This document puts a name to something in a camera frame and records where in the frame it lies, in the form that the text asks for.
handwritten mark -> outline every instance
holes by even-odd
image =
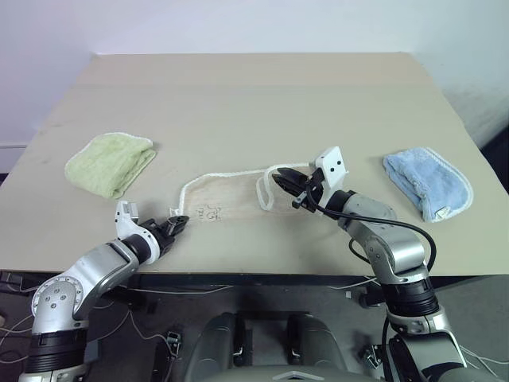
[[[205,205],[196,210],[198,218],[205,221],[221,221],[221,207],[214,207],[211,205]]]

silver robot arm segment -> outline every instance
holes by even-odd
[[[369,221],[395,220],[396,214],[379,201],[340,189],[347,171],[338,147],[327,149],[310,167],[311,176],[283,168],[273,178],[295,196],[294,208],[337,220],[363,247],[381,284],[387,318],[397,333],[385,348],[386,366],[390,365],[394,380],[445,382],[470,372],[464,370],[465,359],[434,293],[424,247],[416,234],[396,225],[397,221]]]
[[[77,382],[87,366],[88,314],[106,292],[128,279],[140,265],[152,263],[172,246],[186,216],[163,224],[150,219],[138,225],[134,203],[120,201],[115,212],[118,239],[99,245],[68,270],[47,280],[32,300],[34,322],[23,382]]]

green towel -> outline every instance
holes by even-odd
[[[125,133],[98,135],[65,165],[76,187],[101,197],[121,197],[155,157],[152,141]]]

beige table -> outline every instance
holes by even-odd
[[[347,189],[393,206],[435,238],[434,275],[509,273],[507,194],[444,96],[402,53],[96,57],[0,188],[1,268],[61,271],[115,237],[116,201],[64,178],[65,162],[108,131],[156,143],[157,157],[124,197],[142,218],[165,216],[182,185],[203,173],[307,162],[340,146]],[[475,191],[468,211],[422,222],[381,164],[414,146],[464,172]],[[192,222],[142,271],[370,274],[347,242],[312,214]]]

blue towel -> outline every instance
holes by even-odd
[[[424,221],[449,219],[472,204],[468,179],[429,147],[387,155],[383,165],[390,179],[422,211]]]

